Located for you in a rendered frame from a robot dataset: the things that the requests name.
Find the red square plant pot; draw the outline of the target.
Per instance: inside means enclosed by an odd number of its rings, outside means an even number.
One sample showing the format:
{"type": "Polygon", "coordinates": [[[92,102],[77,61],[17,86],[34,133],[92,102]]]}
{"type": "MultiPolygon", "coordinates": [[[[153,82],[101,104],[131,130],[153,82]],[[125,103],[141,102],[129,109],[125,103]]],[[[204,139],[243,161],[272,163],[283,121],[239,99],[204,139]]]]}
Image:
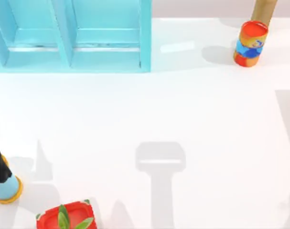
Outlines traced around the red square plant pot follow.
{"type": "MultiPolygon", "coordinates": [[[[86,218],[94,218],[93,223],[87,229],[97,229],[94,212],[90,201],[85,199],[83,201],[72,202],[64,204],[67,209],[71,227],[73,229],[77,224],[82,222],[86,218]]],[[[60,229],[57,224],[58,207],[49,209],[42,214],[36,216],[36,228],[37,229],[60,229]]]]}

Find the red and blue can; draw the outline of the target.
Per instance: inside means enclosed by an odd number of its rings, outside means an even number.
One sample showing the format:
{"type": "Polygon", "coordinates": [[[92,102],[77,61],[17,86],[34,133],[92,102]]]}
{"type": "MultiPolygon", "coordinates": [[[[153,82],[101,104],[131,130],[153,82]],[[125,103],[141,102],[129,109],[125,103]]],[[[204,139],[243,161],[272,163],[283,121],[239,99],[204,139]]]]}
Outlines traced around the red and blue can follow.
{"type": "Polygon", "coordinates": [[[242,24],[234,51],[234,61],[243,67],[257,64],[268,34],[268,27],[260,21],[242,24]]]}

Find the green plant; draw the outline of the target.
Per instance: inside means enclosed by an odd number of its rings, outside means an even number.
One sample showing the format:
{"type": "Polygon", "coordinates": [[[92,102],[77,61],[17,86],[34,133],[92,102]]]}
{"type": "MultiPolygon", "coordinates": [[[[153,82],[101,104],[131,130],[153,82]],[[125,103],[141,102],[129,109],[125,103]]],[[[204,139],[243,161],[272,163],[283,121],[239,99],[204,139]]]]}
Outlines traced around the green plant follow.
{"type": "MultiPolygon", "coordinates": [[[[73,229],[87,229],[94,221],[94,218],[86,218],[79,224],[77,224],[73,229]]],[[[70,229],[71,223],[64,205],[60,205],[58,209],[57,224],[60,229],[70,229]]]]}

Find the light blue rack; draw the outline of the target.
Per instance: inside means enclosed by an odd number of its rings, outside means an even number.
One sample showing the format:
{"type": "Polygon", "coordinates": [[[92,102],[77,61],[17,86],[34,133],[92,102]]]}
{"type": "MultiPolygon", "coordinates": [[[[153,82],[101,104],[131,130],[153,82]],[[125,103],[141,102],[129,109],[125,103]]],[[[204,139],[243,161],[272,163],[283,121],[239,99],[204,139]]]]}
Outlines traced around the light blue rack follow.
{"type": "Polygon", "coordinates": [[[152,0],[0,0],[0,73],[151,70],[152,0]]]}

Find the blue and orange cup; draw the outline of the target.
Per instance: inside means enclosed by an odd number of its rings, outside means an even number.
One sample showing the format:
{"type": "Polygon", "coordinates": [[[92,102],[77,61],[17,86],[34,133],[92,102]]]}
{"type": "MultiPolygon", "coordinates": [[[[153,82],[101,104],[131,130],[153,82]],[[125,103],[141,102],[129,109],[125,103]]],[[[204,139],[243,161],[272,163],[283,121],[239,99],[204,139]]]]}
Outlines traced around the blue and orange cup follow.
{"type": "Polygon", "coordinates": [[[23,184],[22,181],[11,172],[6,157],[2,155],[1,158],[9,172],[8,175],[6,175],[6,180],[0,183],[0,204],[10,204],[21,196],[23,184]]]}

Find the tan cardboard tube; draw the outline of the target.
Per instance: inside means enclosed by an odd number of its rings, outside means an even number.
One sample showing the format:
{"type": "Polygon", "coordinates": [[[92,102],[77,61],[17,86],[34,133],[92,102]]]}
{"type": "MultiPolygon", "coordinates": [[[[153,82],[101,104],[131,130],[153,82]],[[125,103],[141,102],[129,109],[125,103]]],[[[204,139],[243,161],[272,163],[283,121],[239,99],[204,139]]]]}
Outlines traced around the tan cardboard tube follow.
{"type": "Polygon", "coordinates": [[[251,20],[260,21],[269,26],[278,0],[256,0],[251,20]]]}

